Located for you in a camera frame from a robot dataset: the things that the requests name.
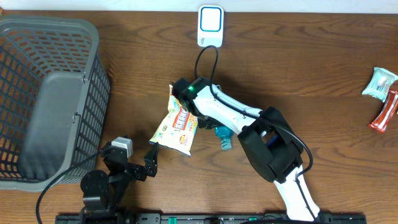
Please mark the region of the yellow snack bag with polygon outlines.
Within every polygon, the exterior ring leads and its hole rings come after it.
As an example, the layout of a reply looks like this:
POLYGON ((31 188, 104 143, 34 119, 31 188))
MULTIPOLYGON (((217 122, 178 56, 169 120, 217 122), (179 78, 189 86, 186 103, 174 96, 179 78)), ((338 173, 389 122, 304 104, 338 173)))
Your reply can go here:
POLYGON ((149 142, 158 143, 190 157, 198 118, 182 108, 178 99, 173 96, 173 90, 173 86, 169 85, 168 113, 149 142))

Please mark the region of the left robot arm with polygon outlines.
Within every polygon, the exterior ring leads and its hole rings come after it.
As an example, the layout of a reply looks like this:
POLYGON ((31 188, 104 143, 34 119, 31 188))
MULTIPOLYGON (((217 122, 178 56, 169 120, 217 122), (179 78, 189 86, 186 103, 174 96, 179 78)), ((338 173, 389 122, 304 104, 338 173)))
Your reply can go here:
POLYGON ((136 223, 137 215, 119 206, 130 183, 144 182, 157 174, 159 144, 155 143, 144 157, 144 165, 128 162, 128 150, 107 143, 101 152, 109 172, 92 170, 80 182, 84 208, 81 223, 136 223))

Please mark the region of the orange snack bar wrapper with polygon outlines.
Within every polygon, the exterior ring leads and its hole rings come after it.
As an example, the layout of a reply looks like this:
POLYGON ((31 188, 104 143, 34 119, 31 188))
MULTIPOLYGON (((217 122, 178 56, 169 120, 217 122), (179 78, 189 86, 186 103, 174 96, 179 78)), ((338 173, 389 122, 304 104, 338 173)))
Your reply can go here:
POLYGON ((389 90, 386 102, 379 115, 368 124, 370 128, 385 133, 387 125, 397 111, 397 90, 389 90))

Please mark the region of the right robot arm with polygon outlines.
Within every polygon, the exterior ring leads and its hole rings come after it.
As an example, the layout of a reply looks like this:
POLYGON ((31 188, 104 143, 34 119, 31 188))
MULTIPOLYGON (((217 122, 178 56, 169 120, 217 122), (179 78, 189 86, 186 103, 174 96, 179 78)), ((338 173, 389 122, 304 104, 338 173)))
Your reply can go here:
POLYGON ((279 110, 252 108, 223 93, 210 80, 173 83, 172 95, 200 120, 216 122, 236 133, 253 169, 277 187, 291 220, 313 222, 319 207, 303 179, 305 143, 295 135, 279 110))

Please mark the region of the blue mouthwash bottle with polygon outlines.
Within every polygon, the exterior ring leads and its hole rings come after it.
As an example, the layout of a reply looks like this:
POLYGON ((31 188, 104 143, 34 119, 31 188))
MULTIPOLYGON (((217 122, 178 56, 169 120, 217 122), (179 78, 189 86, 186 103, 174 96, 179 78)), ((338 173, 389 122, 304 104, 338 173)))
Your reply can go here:
POLYGON ((232 148, 231 138, 234 132, 226 126, 218 126, 215 128, 215 135, 220 139, 221 149, 228 151, 232 148))

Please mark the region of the light green wet wipes pack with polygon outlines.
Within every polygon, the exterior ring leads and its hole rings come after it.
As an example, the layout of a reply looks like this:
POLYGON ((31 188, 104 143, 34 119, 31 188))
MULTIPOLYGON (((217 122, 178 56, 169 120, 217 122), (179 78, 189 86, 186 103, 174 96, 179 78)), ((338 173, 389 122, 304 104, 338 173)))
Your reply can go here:
POLYGON ((397 75, 385 68, 374 67, 373 76, 367 87, 362 91, 363 95, 386 101, 391 85, 397 81, 397 75))

